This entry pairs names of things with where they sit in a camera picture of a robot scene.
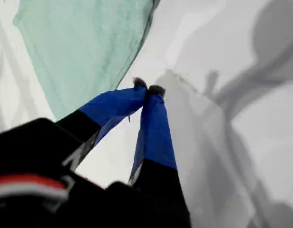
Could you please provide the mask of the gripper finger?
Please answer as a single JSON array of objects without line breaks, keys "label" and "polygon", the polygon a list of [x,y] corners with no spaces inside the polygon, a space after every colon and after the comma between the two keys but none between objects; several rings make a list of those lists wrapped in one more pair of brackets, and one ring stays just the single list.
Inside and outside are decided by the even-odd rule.
[{"label": "gripper finger", "polygon": [[149,87],[138,132],[131,187],[145,222],[158,228],[189,228],[172,144],[164,88]]},{"label": "gripper finger", "polygon": [[56,122],[81,141],[80,147],[62,162],[75,170],[88,153],[124,118],[140,109],[147,97],[144,80],[135,78],[133,87],[101,93]]}]

